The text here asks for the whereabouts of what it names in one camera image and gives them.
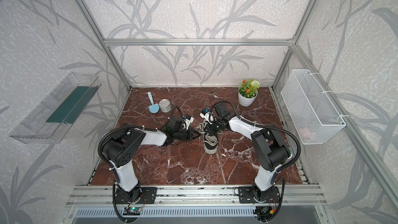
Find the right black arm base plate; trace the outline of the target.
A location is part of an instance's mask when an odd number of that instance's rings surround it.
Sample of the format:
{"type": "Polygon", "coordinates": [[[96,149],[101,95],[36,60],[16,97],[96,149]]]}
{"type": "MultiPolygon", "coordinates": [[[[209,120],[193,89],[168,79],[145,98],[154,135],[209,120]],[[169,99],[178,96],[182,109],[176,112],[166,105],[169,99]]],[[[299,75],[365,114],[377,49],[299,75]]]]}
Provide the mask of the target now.
{"type": "Polygon", "coordinates": [[[239,197],[241,204],[261,204],[261,203],[279,203],[282,194],[279,192],[279,188],[272,186],[266,191],[250,186],[250,187],[237,187],[235,193],[239,197]]]}

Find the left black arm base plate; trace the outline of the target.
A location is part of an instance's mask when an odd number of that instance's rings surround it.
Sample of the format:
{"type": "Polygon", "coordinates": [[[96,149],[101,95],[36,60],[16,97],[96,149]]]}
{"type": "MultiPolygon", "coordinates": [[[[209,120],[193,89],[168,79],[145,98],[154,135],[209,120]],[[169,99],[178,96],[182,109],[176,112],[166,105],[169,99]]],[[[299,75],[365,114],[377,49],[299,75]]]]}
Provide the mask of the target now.
{"type": "Polygon", "coordinates": [[[154,204],[157,187],[135,187],[131,192],[116,186],[114,200],[116,204],[154,204]]]}

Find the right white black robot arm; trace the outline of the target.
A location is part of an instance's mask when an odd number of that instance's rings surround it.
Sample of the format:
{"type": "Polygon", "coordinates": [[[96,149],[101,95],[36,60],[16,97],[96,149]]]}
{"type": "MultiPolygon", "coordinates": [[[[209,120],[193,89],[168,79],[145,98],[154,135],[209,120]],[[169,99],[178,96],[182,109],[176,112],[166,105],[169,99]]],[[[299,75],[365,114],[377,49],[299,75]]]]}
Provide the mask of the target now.
{"type": "Polygon", "coordinates": [[[233,131],[252,141],[260,165],[252,188],[254,193],[262,196],[276,184],[276,176],[282,170],[296,163],[302,151],[300,141],[287,130],[248,120],[235,108],[231,113],[227,104],[232,103],[219,101],[201,111],[205,133],[216,137],[220,131],[233,131]]]}

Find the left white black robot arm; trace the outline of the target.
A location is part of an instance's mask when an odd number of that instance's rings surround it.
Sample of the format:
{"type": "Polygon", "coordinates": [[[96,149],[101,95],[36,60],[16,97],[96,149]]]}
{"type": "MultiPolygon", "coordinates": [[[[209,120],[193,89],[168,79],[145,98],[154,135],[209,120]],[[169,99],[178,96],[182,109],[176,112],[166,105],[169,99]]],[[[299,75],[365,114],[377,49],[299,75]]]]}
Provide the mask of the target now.
{"type": "Polygon", "coordinates": [[[113,172],[115,185],[127,194],[140,190],[135,175],[133,158],[142,145],[169,146],[175,140],[186,142],[200,137],[200,133],[191,127],[191,116],[171,115],[161,128],[148,129],[144,125],[124,124],[108,132],[100,140],[97,153],[113,172]]]}

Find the white shoelace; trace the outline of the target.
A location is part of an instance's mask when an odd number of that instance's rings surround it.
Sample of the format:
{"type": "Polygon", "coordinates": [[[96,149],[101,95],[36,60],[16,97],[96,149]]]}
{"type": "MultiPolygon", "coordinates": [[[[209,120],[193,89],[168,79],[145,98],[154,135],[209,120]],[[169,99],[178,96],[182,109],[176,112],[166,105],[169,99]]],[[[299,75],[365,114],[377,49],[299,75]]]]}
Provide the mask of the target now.
{"type": "Polygon", "coordinates": [[[216,141],[218,135],[223,133],[222,128],[217,124],[209,123],[207,120],[204,120],[199,125],[200,133],[204,135],[204,137],[210,141],[216,141]]]}

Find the black white canvas sneaker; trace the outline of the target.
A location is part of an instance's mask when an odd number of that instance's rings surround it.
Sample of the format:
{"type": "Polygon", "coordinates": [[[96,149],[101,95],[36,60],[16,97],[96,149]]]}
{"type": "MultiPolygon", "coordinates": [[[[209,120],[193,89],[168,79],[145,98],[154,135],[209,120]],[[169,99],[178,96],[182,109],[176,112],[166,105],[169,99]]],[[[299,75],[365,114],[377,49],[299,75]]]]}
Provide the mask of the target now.
{"type": "Polygon", "coordinates": [[[204,139],[204,149],[205,152],[212,155],[217,152],[217,147],[218,147],[218,139],[216,141],[210,141],[204,137],[203,134],[201,134],[204,139]]]}

